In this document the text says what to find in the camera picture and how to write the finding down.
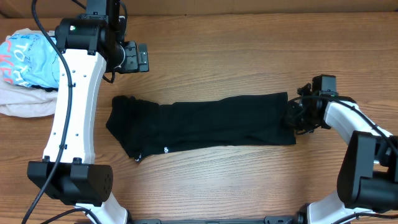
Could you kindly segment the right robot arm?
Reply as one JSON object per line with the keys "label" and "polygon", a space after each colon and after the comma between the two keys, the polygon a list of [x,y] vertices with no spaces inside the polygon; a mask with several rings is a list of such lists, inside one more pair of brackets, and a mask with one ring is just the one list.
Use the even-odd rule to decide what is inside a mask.
{"label": "right robot arm", "polygon": [[397,136],[371,121],[350,97],[336,90],[336,77],[319,75],[298,88],[285,122],[298,135],[334,129],[347,143],[336,190],[304,205],[285,223],[350,223],[361,217],[397,215]]}

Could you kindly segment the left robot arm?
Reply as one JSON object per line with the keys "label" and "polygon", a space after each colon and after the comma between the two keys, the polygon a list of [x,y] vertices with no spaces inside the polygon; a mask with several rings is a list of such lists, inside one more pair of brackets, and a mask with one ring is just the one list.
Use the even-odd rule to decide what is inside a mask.
{"label": "left robot arm", "polygon": [[148,72],[144,44],[125,41],[122,1],[88,1],[84,13],[63,19],[48,38],[58,55],[58,87],[52,132],[41,161],[28,164],[28,178],[48,195],[83,212],[92,223],[132,223],[112,193],[113,170],[95,163],[93,129],[106,73]]}

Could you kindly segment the black polo shirt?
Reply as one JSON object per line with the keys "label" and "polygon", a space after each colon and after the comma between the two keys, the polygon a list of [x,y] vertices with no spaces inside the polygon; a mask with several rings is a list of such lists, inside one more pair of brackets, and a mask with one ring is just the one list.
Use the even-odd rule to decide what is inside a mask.
{"label": "black polo shirt", "polygon": [[106,128],[136,161],[215,146],[294,145],[286,109],[286,92],[171,105],[116,96]]}

